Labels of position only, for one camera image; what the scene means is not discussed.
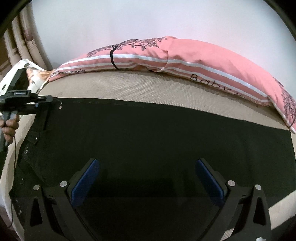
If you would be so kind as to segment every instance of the beige mattress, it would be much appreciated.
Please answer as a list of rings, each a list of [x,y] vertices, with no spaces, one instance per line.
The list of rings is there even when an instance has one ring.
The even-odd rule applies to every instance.
[[[257,106],[203,84],[151,72],[105,71],[71,75],[48,83],[39,95],[167,104],[288,130],[277,111],[270,107]],[[20,127],[16,132],[17,151],[34,117],[27,115],[21,118]],[[296,135],[291,134],[291,138],[295,148]],[[0,181],[0,191],[9,218],[11,202],[8,192],[13,182],[14,152],[14,145],[10,145]],[[270,207],[269,212],[272,229],[293,217],[296,213],[296,191]],[[13,227],[23,240],[24,230],[15,214]]]

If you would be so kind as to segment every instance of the blue gripper pad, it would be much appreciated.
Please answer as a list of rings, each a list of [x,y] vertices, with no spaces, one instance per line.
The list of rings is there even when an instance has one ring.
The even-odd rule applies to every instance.
[[[195,172],[207,194],[210,196],[212,203],[215,206],[223,206],[225,203],[223,189],[201,160],[196,161]]]
[[[94,159],[71,191],[70,202],[73,208],[76,208],[83,204],[98,174],[99,161]]]

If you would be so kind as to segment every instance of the black cloth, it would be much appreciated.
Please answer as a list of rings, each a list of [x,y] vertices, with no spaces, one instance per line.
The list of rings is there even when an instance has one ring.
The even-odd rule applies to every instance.
[[[100,173],[77,212],[104,240],[196,240],[218,210],[195,175],[200,157],[226,180],[260,184],[269,207],[296,189],[287,130],[169,105],[60,101],[21,146],[10,194],[22,225],[35,184],[69,180],[90,158]]]

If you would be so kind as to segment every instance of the pink pillowcase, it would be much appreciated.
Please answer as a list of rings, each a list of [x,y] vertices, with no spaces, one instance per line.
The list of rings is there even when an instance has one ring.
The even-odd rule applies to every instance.
[[[177,39],[130,39],[62,64],[49,82],[69,74],[110,69],[165,72],[274,106],[295,133],[296,103],[283,85],[250,60],[214,44]]]

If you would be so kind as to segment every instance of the beige curtain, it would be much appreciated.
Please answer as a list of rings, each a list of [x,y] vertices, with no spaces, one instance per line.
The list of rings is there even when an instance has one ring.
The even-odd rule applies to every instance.
[[[21,59],[28,59],[47,69],[32,35],[27,7],[16,16],[0,39],[0,81]]]

